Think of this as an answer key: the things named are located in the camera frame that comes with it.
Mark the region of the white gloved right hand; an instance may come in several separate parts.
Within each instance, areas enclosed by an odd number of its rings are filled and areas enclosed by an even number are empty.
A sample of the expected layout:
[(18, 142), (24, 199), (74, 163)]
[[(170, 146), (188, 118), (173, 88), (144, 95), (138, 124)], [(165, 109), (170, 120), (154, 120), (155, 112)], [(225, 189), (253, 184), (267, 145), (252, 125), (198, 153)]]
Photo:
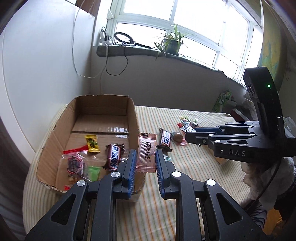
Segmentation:
[(243, 182), (250, 187), (250, 198), (259, 199), (259, 202), (270, 210), (276, 203), (276, 199), (284, 194), (295, 179), (295, 166), (293, 158), (285, 157), (280, 166), (260, 166), (259, 164), (241, 163), (245, 173)]

